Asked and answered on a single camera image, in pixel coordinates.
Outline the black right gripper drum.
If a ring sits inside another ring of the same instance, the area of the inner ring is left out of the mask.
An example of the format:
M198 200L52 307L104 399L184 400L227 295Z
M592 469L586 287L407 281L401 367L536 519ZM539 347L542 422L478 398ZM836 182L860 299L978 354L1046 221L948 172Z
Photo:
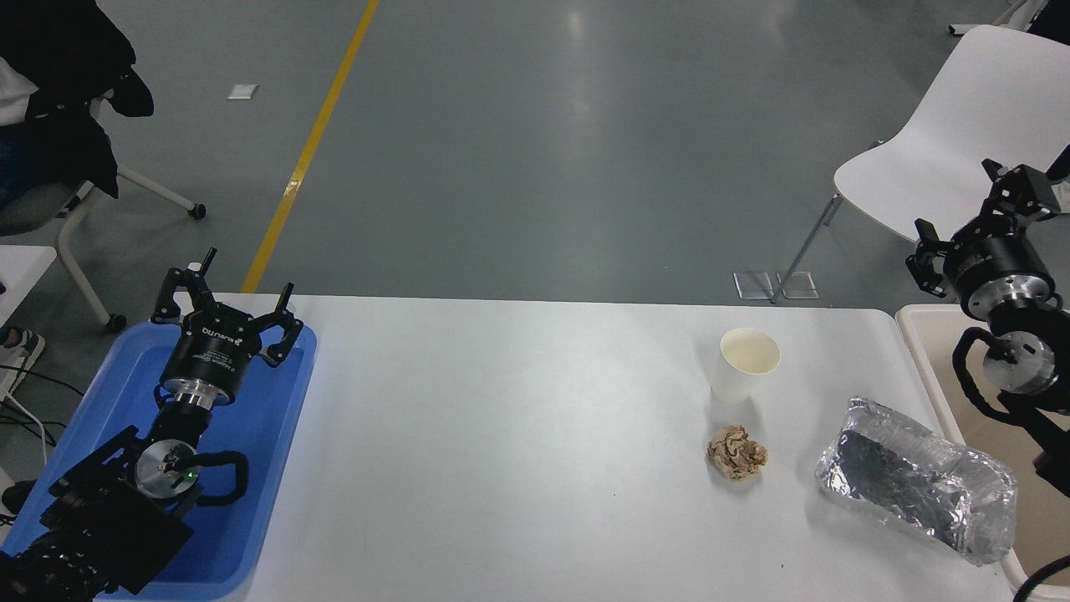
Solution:
M957 233L943 272L962 302L1046 302L1054 294L1054 279L1023 235Z

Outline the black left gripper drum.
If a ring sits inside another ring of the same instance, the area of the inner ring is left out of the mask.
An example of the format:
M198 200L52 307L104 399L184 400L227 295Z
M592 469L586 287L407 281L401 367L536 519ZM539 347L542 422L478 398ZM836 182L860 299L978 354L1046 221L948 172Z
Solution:
M262 348L251 314L195 311L182 320L180 338L160 374L166 391L200 382L217 390L214 401L235 401L255 355Z

